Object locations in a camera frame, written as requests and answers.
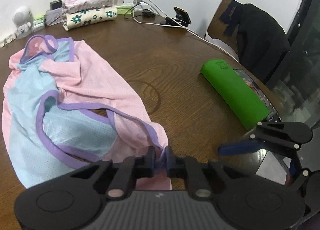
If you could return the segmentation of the wooden chair with black jacket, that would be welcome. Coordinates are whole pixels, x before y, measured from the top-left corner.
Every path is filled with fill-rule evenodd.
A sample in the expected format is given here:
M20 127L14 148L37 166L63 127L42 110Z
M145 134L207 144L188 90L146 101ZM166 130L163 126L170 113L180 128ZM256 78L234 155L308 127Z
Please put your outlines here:
M223 42L256 78L272 87L287 64L290 44L283 28L253 4L222 0L206 31L206 38Z

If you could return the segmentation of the green cylindrical pouch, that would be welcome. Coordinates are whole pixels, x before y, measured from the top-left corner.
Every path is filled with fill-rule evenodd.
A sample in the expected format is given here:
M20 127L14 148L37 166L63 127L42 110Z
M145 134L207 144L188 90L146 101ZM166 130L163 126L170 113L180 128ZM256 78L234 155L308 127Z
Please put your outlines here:
M225 60L205 62L200 73L228 104L246 130L252 129L269 115L263 101Z

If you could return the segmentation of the folded pink floral cloth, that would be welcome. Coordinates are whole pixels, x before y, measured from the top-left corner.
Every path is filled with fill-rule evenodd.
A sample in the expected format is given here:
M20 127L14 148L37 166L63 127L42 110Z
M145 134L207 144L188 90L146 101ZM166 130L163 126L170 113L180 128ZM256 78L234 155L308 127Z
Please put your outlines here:
M82 10L113 6L114 0L63 0L63 13L76 13Z

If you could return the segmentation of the white astronaut figurine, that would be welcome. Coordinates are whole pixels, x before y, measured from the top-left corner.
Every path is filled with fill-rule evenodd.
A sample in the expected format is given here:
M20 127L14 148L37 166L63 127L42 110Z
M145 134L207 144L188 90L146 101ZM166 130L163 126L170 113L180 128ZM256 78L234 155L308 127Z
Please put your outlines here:
M33 16L27 6L20 6L13 14L12 21L16 26L16 39L21 39L32 32Z

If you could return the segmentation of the pink blue mesh garment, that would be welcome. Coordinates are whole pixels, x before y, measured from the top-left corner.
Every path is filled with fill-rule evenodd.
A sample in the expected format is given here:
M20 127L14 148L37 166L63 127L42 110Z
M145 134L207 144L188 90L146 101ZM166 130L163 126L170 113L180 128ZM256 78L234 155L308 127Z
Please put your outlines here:
M171 190L162 169L168 138L140 96L85 41L32 36L9 59L2 130L25 188L90 163L122 162L156 149L156 174L139 190Z

